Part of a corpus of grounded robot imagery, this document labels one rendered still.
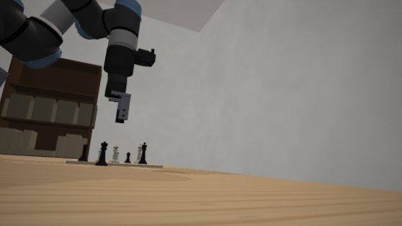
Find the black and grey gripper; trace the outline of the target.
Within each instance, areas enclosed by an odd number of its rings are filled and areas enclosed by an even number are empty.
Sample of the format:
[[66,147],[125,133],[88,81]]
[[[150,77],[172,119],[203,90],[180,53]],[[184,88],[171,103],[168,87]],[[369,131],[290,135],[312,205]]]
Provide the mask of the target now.
[[104,96],[109,101],[118,102],[115,122],[124,123],[128,120],[131,97],[131,94],[126,94],[127,77],[133,75],[134,64],[151,67],[156,55],[154,49],[150,52],[139,48],[137,51],[138,38],[127,30],[112,30],[107,39],[104,71],[108,73],[108,80]]

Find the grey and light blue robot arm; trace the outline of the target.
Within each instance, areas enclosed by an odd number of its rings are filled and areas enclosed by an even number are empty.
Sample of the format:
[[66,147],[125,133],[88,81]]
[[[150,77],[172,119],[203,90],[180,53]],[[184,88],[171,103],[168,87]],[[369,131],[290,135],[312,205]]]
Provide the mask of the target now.
[[136,0],[116,0],[114,8],[104,10],[96,0],[55,0],[39,17],[28,19],[21,0],[0,0],[0,46],[30,68],[41,69],[61,57],[62,35],[73,23],[87,40],[105,38],[116,29],[138,38],[141,11]]

